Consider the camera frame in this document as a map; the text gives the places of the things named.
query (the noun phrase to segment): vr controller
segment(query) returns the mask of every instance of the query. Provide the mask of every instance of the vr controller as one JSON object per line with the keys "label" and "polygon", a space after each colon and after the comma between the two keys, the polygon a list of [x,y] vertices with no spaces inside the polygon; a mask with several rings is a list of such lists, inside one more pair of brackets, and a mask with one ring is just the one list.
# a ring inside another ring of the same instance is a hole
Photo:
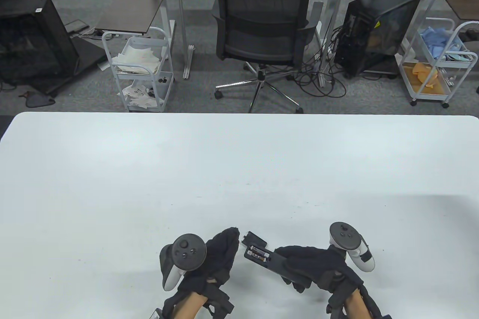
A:
{"label": "vr controller", "polygon": [[186,272],[198,269],[207,256],[205,242],[196,234],[183,234],[159,252],[163,289],[173,290]]}
{"label": "vr controller", "polygon": [[330,225],[330,244],[342,249],[363,272],[372,272],[375,267],[373,255],[363,236],[353,226],[344,222]]}

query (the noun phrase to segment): black office chair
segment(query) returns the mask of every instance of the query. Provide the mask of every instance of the black office chair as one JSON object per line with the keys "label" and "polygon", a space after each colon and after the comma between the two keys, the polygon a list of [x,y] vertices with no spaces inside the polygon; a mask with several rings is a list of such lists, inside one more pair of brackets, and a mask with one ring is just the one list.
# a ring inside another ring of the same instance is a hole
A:
{"label": "black office chair", "polygon": [[[218,23],[216,54],[220,59],[246,61],[245,69],[256,75],[254,80],[216,86],[214,96],[223,97],[221,89],[256,84],[250,105],[253,110],[260,89],[267,85],[296,105],[300,105],[272,86],[267,80],[285,77],[288,73],[265,75],[267,65],[292,66],[294,73],[303,62],[304,48],[313,40],[322,3],[315,2],[309,21],[306,19],[309,0],[215,0],[213,16]],[[257,63],[256,70],[251,63]]]}

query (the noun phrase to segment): chair armrest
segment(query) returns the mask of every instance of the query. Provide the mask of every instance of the chair armrest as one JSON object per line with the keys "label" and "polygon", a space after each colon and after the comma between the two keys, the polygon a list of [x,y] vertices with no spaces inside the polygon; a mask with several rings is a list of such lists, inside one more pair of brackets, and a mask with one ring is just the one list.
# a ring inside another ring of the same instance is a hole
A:
{"label": "chair armrest", "polygon": [[213,8],[211,9],[211,15],[213,15],[214,18],[219,18],[218,0],[214,0]]}
{"label": "chair armrest", "polygon": [[311,10],[311,15],[308,19],[308,24],[301,30],[316,28],[316,26],[318,25],[318,22],[320,21],[322,11],[323,11],[323,3],[314,2],[313,9]]}

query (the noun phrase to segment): black computer case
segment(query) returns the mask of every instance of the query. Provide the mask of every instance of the black computer case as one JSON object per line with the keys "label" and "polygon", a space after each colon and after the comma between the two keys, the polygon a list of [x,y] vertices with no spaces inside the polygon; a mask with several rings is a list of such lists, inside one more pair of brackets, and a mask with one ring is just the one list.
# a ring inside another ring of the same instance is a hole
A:
{"label": "black computer case", "polygon": [[74,75],[79,54],[52,0],[0,0],[0,75],[8,83]]}
{"label": "black computer case", "polygon": [[356,76],[394,56],[420,0],[354,0],[338,36],[334,62]]}

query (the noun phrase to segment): battery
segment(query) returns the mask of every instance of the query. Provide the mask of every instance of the battery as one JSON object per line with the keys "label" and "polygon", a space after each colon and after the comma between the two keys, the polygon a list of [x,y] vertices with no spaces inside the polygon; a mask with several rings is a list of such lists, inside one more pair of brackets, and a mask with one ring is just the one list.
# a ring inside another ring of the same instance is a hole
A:
{"label": "battery", "polygon": [[261,256],[259,253],[253,251],[246,251],[246,253],[252,257],[255,257],[256,259],[259,259],[260,261],[266,261],[266,258]]}
{"label": "battery", "polygon": [[255,247],[254,245],[250,246],[250,249],[252,251],[255,251],[257,252],[258,254],[260,254],[261,256],[265,257],[265,258],[269,258],[269,254],[266,253],[265,251],[262,251],[261,249]]}

